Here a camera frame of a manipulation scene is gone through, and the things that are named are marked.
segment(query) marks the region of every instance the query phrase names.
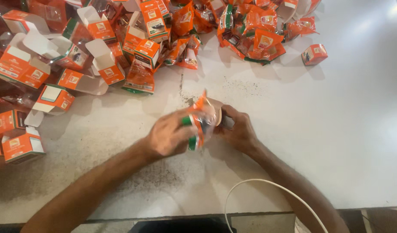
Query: logo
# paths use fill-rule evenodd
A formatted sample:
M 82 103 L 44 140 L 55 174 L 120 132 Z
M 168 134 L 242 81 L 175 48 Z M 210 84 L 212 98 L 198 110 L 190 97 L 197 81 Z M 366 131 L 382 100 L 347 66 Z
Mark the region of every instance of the logo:
M 20 145 L 20 139 L 13 139 L 9 142 L 10 148 L 16 147 Z
M 153 46 L 153 42 L 152 41 L 146 41 L 145 42 L 145 46 L 147 46 L 148 48 L 151 48 Z
M 105 71 L 105 74 L 107 75 L 107 76 L 111 76 L 111 75 L 113 75 L 113 71 L 112 71 L 112 69 L 111 68 L 109 68 L 109 69 L 106 69 L 106 70 L 104 70 Z
M 274 40 L 272 38 L 262 35 L 260 37 L 260 42 L 257 47 L 259 49 L 266 49 L 267 47 L 269 47 L 272 44 L 273 41 Z
M 100 31 L 106 30 L 106 27 L 103 23 L 98 23 L 98 24 L 96 24 L 96 26 L 98 27 L 98 30 L 100 30 Z
M 37 78 L 37 79 L 40 79 L 40 78 L 42 77 L 42 75 L 43 75 L 43 72 L 41 72 L 41 71 L 39 71 L 39 70 L 35 70 L 35 71 L 33 72 L 33 74 L 31 74 L 31 77 L 35 77 L 35 78 Z

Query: table surface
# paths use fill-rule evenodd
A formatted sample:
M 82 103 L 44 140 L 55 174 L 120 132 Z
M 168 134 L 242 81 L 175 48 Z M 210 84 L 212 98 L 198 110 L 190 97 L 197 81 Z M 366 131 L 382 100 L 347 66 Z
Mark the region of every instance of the table surface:
M 160 69 L 154 95 L 113 90 L 82 95 L 39 127 L 47 155 L 0 170 L 0 224 L 26 222 L 84 172 L 146 135 L 162 115 L 208 95 L 250 115 L 282 160 L 338 209 L 397 206 L 397 1 L 324 0 L 320 35 L 297 38 L 272 64 L 240 61 L 203 35 L 196 71 Z M 329 57 L 305 67 L 300 54 L 324 44 Z M 218 138 L 199 152 L 145 167 L 108 196 L 90 219 L 221 214 L 230 188 L 267 174 Z M 243 184 L 228 212 L 290 207 L 265 183 Z

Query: white wire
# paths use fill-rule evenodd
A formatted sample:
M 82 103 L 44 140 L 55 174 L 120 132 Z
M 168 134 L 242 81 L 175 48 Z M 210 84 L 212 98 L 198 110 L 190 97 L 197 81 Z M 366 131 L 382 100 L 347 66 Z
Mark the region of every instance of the white wire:
M 300 197 L 298 197 L 295 193 L 289 191 L 289 189 L 287 189 L 287 188 L 285 188 L 285 187 L 282 187 L 282 186 L 280 186 L 280 185 L 277 184 L 277 183 L 274 183 L 274 182 L 272 182 L 272 181 L 268 181 L 268 180 L 265 180 L 265 179 L 247 179 L 247 180 L 243 180 L 242 182 L 239 182 L 239 183 L 237 183 L 235 186 L 233 186 L 232 189 L 230 189 L 230 191 L 229 191 L 229 193 L 227 194 L 227 197 L 226 197 L 226 203 L 225 203 L 225 219 L 226 219 L 227 226 L 229 227 L 229 230 L 230 230 L 231 233 L 233 233 L 233 231 L 232 231 L 232 228 L 230 228 L 229 222 L 227 221 L 227 214 L 226 214 L 227 200 L 229 199 L 230 193 L 232 193 L 233 189 L 235 189 L 238 185 L 243 184 L 243 183 L 245 183 L 245 182 L 249 182 L 249 181 L 262 181 L 262 182 L 272 184 L 272 185 L 274 185 L 274 186 L 276 186 L 276 187 L 278 187 L 278 188 L 281 188 L 281 189 L 287 191 L 289 194 L 291 194 L 292 196 L 296 197 L 300 202 L 302 202 L 302 204 L 304 204 L 304 205 L 309 209 L 309 211 L 311 211 L 311 213 L 314 215 L 314 217 L 316 218 L 316 220 L 319 222 L 319 224 L 321 225 L 322 229 L 324 230 L 324 233 L 328 233 L 326 227 L 325 227 L 324 224 L 321 222 L 320 218 L 318 218 L 318 215 L 314 212 L 314 210 L 312 210 L 312 208 L 311 208 L 308 204 L 306 204 L 306 202 L 304 202 L 303 199 L 301 199 Z

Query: finger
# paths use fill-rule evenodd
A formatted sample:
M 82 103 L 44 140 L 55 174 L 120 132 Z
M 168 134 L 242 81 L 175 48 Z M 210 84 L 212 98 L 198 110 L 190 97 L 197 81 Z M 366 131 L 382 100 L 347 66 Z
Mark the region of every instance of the finger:
M 222 106 L 222 111 L 228 116 L 231 117 L 233 120 L 237 117 L 239 112 L 233 108 L 232 106 L 225 104 Z

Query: product packaging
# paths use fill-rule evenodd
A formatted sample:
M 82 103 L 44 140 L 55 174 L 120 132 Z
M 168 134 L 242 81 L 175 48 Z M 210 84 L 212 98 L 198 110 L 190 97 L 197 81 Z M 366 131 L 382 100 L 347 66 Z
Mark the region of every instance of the product packaging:
M 26 113 L 17 109 L 0 113 L 0 137 L 24 134 Z
M 105 14 L 100 18 L 93 6 L 79 8 L 77 14 L 94 39 L 102 39 L 105 42 L 116 41 L 115 33 Z
M 63 68 L 79 71 L 88 59 L 86 53 L 62 36 L 48 40 L 38 31 L 32 30 L 25 36 L 23 44 Z
M 123 87 L 132 93 L 154 93 L 154 75 L 152 71 L 138 63 L 133 63 L 128 71 Z
M 213 134 L 213 129 L 217 124 L 216 111 L 207 100 L 206 90 L 201 97 L 189 108 L 194 112 L 184 117 L 181 122 L 184 126 L 196 126 L 197 134 L 189 139 L 188 148 L 190 151 L 196 151 L 209 140 Z
M 123 69 L 126 69 L 129 67 L 129 62 L 126 59 L 126 57 L 123 55 L 122 51 L 122 44 L 120 42 L 116 42 L 113 44 L 108 45 L 109 49 L 111 50 L 113 56 L 115 59 L 118 61 L 118 63 L 121 65 Z
M 162 44 L 144 39 L 135 48 L 135 62 L 154 70 L 161 50 Z
M 102 76 L 109 86 L 124 82 L 125 72 L 103 40 L 92 40 L 86 43 L 86 48 L 94 56 L 92 63 L 96 75 Z
M 37 54 L 25 47 L 24 33 L 17 33 L 0 58 L 0 78 L 39 88 L 50 75 L 50 66 L 37 58 Z
M 66 88 L 58 85 L 47 84 L 40 93 L 33 109 L 51 115 L 60 115 L 69 110 L 74 100 L 75 98 L 66 91 Z
M 4 137 L 2 140 L 6 163 L 19 164 L 39 155 L 45 155 L 41 138 L 33 127 L 26 127 L 25 134 L 16 138 Z
M 108 84 L 103 78 L 91 77 L 70 69 L 63 70 L 56 84 L 71 90 L 94 95 L 105 94 L 108 90 Z
M 156 0 L 148 0 L 140 3 L 141 13 L 147 28 L 148 37 L 150 40 L 160 43 L 168 39 L 169 31 L 164 23 L 164 18 L 161 15 L 158 2 Z
M 173 14 L 172 30 L 178 36 L 188 35 L 193 29 L 193 1 Z
M 70 18 L 69 21 L 67 21 L 66 27 L 62 31 L 62 36 L 70 40 L 85 53 L 88 53 L 85 44 L 93 40 L 88 29 L 73 18 Z
M 284 22 L 288 22 L 295 14 L 298 0 L 284 0 L 278 9 L 278 15 L 284 19 Z
M 323 44 L 313 44 L 301 54 L 305 66 L 314 66 L 328 57 Z

